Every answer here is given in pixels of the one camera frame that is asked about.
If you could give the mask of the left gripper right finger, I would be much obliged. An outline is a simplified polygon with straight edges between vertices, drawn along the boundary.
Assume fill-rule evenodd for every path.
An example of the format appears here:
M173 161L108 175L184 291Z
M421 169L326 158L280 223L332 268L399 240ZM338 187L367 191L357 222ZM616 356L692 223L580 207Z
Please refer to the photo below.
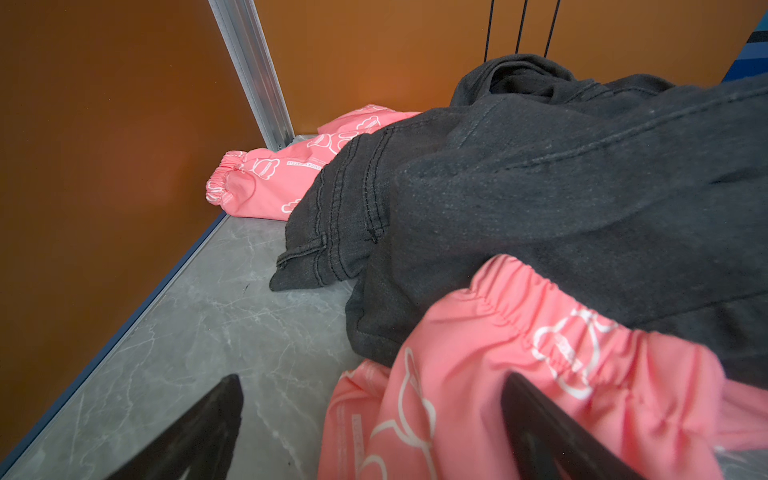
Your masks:
M641 477L520 373L507 375L501 410L522 479Z

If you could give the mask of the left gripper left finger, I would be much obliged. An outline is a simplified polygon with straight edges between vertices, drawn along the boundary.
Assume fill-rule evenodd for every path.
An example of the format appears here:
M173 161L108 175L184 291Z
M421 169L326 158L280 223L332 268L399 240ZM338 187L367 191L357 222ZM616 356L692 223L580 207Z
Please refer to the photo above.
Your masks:
M239 376L223 377L108 479L226 478L242 422L243 404Z

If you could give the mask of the pink patterned garment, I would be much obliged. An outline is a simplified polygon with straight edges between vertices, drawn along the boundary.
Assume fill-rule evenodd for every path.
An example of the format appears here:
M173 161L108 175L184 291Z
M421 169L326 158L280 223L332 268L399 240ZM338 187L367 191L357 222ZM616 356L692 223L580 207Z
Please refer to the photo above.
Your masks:
M717 479L767 445L756 99L353 111L206 185L283 221L275 291L354 280L333 479Z

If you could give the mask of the dark grey garment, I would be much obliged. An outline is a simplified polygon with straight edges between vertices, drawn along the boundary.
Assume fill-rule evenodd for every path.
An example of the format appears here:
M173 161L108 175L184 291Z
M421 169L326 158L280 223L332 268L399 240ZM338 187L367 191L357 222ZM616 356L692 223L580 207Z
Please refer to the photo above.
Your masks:
M579 80L488 61L446 108L350 140L293 209L274 291L354 280L353 350L384 365L507 254L632 329L767 384L767 78Z

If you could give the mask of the left aluminium corner post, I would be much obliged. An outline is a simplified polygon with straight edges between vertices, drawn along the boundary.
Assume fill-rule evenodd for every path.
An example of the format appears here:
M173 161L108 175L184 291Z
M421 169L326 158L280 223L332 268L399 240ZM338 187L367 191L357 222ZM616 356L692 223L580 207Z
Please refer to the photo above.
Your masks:
M266 147L287 147L295 132L255 3L210 0L209 5Z

